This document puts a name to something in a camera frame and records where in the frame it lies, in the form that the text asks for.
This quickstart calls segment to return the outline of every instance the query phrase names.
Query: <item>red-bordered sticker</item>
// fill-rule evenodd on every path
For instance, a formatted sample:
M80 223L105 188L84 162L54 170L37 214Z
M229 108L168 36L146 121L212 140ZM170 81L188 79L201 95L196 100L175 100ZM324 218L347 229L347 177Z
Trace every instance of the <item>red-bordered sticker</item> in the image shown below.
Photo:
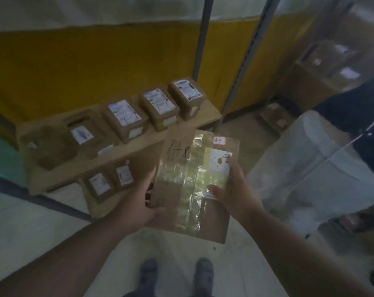
M214 137L213 144L215 145L225 145L226 138L225 137Z

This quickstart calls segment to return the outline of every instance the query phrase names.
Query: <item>shoe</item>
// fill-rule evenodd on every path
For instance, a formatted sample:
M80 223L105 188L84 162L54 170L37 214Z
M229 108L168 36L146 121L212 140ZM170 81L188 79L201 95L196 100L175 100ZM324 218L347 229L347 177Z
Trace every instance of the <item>shoe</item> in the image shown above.
M201 258L195 266L194 297L211 297L213 291L214 268L209 259Z
M158 263L155 259L148 259L140 266L137 292L145 296L154 296L155 284L158 279Z

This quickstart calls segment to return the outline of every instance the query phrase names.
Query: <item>floor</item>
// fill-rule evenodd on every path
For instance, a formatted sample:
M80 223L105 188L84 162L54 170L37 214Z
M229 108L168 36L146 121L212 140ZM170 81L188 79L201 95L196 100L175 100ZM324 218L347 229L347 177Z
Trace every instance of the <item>floor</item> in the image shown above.
M220 134L239 139L239 162L245 173L277 140L276 133L253 114L223 124ZM88 212L77 184L50 197ZM87 224L0 194L0 280ZM319 237L313 241L326 245ZM202 256L214 263L214 296L287 296L257 245L234 219L224 245L153 229L128 236L112 252L86 296L122 296L133 290L140 263L150 257L160 263L156 295L189 296L194 265Z

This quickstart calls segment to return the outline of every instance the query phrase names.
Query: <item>person's left arm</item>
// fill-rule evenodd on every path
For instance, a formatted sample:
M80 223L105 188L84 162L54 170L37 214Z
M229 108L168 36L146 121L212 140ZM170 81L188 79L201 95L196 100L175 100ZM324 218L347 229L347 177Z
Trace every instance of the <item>person's left arm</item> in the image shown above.
M111 251L163 208L145 206L155 169L107 216L0 281L0 296L83 296Z

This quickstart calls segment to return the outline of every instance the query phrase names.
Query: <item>person's left hand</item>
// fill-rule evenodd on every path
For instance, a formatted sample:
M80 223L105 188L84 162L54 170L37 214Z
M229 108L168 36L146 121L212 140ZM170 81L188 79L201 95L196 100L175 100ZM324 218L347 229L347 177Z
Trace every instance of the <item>person's left hand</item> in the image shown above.
M146 206L146 191L155 175L156 167L150 171L138 185L126 195L117 207L113 210L112 215L118 220L119 224L133 233L143 228L155 215L165 212L164 207L148 208Z

